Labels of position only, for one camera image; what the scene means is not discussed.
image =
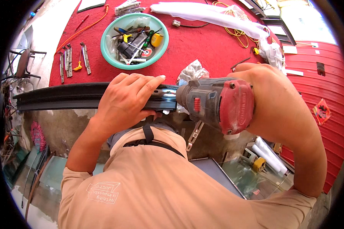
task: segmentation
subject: black strap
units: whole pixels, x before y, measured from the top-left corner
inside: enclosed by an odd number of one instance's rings
[[[172,146],[166,145],[164,143],[153,141],[154,140],[154,134],[153,134],[153,131],[151,130],[149,124],[146,124],[145,126],[143,126],[143,131],[144,131],[145,139],[140,139],[140,140],[128,142],[128,143],[124,144],[123,147],[138,146],[138,145],[155,145],[158,147],[162,147],[162,148],[171,150],[172,152],[185,158],[182,155],[182,153],[180,153],[178,150],[176,150]]]
[[[154,134],[148,123],[143,126],[143,132],[144,132],[147,144],[151,143],[152,140],[154,139]]]

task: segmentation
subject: red sign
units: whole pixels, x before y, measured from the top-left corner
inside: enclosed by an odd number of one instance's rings
[[[323,98],[313,108],[313,112],[315,113],[318,124],[320,126],[323,125],[326,122],[326,120],[328,120],[331,117],[330,109]]]

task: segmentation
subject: teal plastic basin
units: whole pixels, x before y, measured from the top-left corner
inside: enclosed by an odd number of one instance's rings
[[[135,19],[139,17],[150,17],[151,18],[150,25],[149,25],[150,29],[157,31],[160,28],[162,28],[162,30],[159,31],[158,33],[162,34],[164,37],[163,37],[162,43],[158,47],[155,48],[154,56],[151,59],[147,60],[146,62],[140,63],[138,65],[126,65],[116,59],[116,53],[110,53],[106,44],[106,35],[115,36],[119,34],[113,29],[114,27],[120,27],[120,28],[126,29],[125,28],[126,25],[128,25],[130,22],[134,21]],[[168,31],[167,31],[166,26],[155,16],[152,16],[150,14],[144,14],[144,13],[127,14],[127,15],[117,18],[109,26],[107,26],[101,38],[101,52],[105,60],[116,68],[125,69],[125,70],[142,69],[143,67],[147,67],[151,65],[157,60],[159,60],[159,58],[161,58],[161,56],[167,50],[169,40],[170,38],[168,36]]]

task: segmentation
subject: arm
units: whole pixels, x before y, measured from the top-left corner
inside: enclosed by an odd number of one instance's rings
[[[75,172],[92,174],[101,145],[107,138],[156,114],[142,108],[164,80],[165,76],[153,77],[135,73],[116,76],[103,94],[98,112],[70,150],[65,167]]]
[[[294,189],[318,197],[326,178],[325,148],[316,121],[296,88],[278,69],[266,64],[239,64],[228,77],[253,85],[255,111],[247,130],[292,149]]]

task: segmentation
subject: man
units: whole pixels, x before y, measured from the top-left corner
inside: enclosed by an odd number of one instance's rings
[[[243,63],[228,77],[253,85],[255,112],[247,130],[293,150],[296,172],[291,190],[265,200],[240,199],[188,162],[181,136],[160,127],[151,127],[154,139],[149,141],[159,146],[135,144],[150,138],[148,128],[121,136],[104,172],[92,176],[107,138],[155,115],[141,109],[165,80],[120,74],[70,151],[61,183],[59,228],[298,228],[326,177],[317,124],[279,70]]]

